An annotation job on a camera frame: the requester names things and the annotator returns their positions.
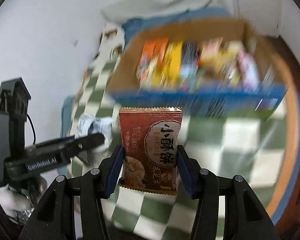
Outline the green white checkered blanket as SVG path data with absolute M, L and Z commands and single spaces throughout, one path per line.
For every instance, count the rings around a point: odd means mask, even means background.
M 299 126 L 299 96 L 289 78 L 287 94 L 268 120 L 186 115 L 179 142 L 214 174 L 242 175 L 278 224 L 299 168 Z M 111 239 L 188 239 L 198 202 L 179 185 L 176 196 L 117 187 L 102 205 Z

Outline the yellow black snack bag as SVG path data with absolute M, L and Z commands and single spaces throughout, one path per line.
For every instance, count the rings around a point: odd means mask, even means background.
M 164 57 L 164 77 L 155 89 L 181 89 L 196 77 L 199 68 L 197 42 L 180 41 L 168 44 Z

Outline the orange snack bag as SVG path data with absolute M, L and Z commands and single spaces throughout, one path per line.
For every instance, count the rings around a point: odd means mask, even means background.
M 136 77 L 140 87 L 159 87 L 164 77 L 164 57 L 168 38 L 147 40 L 143 45 Z

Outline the grey white snack bag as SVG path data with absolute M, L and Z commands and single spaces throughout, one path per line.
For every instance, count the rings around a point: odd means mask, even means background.
M 98 167 L 101 161 L 108 156 L 108 150 L 112 143 L 112 123 L 114 119 L 106 116 L 103 118 L 94 117 L 90 114 L 82 114 L 78 119 L 77 136 L 101 133 L 104 136 L 104 143 L 91 150 L 83 151 L 78 155 L 79 159 L 87 167 Z

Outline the bear print pillow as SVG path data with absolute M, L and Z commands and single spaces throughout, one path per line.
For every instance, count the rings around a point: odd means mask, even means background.
M 103 61 L 116 60 L 122 54 L 124 48 L 124 29 L 118 24 L 107 22 L 101 31 L 100 46 L 90 66 Z

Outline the blue bed sheet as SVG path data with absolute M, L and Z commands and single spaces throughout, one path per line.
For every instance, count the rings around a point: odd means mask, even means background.
M 216 8 L 204 9 L 201 14 L 178 14 L 165 17 L 153 17 L 153 18 L 133 18 L 128 20 L 121 27 L 125 31 L 125 43 L 128 42 L 130 38 L 139 32 L 146 29 L 157 28 L 167 24 L 179 24 L 188 23 L 192 20 L 206 20 L 212 19 L 215 13 L 218 12 Z M 268 45 L 267 51 L 274 57 L 275 66 L 273 67 L 273 72 L 283 80 L 283 83 L 288 90 L 288 79 L 293 78 L 289 70 L 288 65 L 285 63 L 284 59 L 277 53 L 274 46 Z M 77 122 L 78 118 L 83 113 L 94 114 L 98 117 L 112 116 L 117 118 L 117 113 L 119 110 L 119 104 L 115 103 L 106 93 L 105 87 L 106 82 L 110 78 L 113 70 L 117 66 L 118 61 L 103 61 L 90 66 L 82 81 L 82 87 L 79 91 L 78 96 L 70 96 L 65 99 L 62 108 L 62 136 L 74 135 L 77 132 Z M 233 116 L 217 115 L 213 119 L 222 118 L 234 118 Z M 253 116 L 243 116 L 239 118 L 255 118 Z M 296 193 L 294 185 L 296 183 L 299 170 L 300 170 L 300 157 L 299 157 L 299 168 L 294 171 L 293 181 L 291 186 L 293 188 L 292 195 Z M 288 218 L 288 205 L 284 215 L 280 220 Z

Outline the cardboard box blue front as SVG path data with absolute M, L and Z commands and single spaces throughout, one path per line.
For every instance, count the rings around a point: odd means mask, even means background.
M 268 118 L 288 90 L 270 44 L 245 20 L 207 18 L 136 34 L 107 92 L 123 107 Z

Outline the red brown pastry packet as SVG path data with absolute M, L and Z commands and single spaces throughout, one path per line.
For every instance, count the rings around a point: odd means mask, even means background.
M 175 196 L 180 107 L 119 109 L 125 150 L 119 185 L 127 189 Z

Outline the white pink snack pack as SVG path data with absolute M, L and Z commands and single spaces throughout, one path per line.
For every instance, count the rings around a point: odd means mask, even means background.
M 243 87 L 249 91 L 257 91 L 260 86 L 260 79 L 253 56 L 244 50 L 240 50 L 237 54 L 237 62 Z

